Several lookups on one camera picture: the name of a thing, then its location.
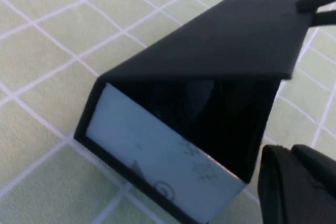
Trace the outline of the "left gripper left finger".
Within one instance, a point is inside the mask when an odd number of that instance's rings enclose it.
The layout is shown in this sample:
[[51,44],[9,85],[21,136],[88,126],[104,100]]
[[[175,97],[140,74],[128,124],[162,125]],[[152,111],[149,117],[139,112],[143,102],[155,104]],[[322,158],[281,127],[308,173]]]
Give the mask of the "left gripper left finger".
[[291,149],[262,149],[258,195],[263,223],[335,223],[335,189],[326,189]]

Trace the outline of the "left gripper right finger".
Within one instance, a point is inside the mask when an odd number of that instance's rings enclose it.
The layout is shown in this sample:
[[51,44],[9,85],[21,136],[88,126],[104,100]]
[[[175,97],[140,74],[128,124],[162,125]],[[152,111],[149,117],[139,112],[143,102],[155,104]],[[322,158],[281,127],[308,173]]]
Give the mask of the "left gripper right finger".
[[335,189],[335,160],[301,144],[294,145],[291,152],[326,189]]

